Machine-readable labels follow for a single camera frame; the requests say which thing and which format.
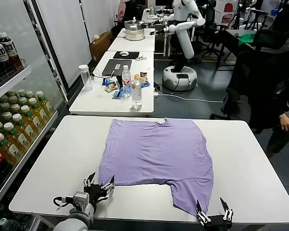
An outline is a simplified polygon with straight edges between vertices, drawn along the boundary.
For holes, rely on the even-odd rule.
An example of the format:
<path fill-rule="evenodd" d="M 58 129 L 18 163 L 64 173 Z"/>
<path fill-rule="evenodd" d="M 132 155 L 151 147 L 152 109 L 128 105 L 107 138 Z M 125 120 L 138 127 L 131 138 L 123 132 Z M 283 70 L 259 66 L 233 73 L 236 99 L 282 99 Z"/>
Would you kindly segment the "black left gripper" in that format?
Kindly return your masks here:
<path fill-rule="evenodd" d="M 111 178 L 110 182 L 104 186 L 94 184 L 96 172 L 89 175 L 83 180 L 84 192 L 89 194 L 89 203 L 96 205 L 97 203 L 108 199 L 108 192 L 111 191 L 115 186 L 115 176 Z"/>

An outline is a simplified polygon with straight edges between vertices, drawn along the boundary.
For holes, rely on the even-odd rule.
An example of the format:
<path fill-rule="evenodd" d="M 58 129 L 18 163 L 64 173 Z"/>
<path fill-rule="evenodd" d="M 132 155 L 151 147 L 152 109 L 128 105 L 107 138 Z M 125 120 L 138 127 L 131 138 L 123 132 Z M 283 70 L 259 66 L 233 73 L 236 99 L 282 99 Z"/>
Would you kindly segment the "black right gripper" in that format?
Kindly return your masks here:
<path fill-rule="evenodd" d="M 202 211 L 199 200 L 197 200 L 197 219 L 204 228 L 231 228 L 233 209 L 228 207 L 228 204 L 220 197 L 224 215 L 208 216 Z"/>

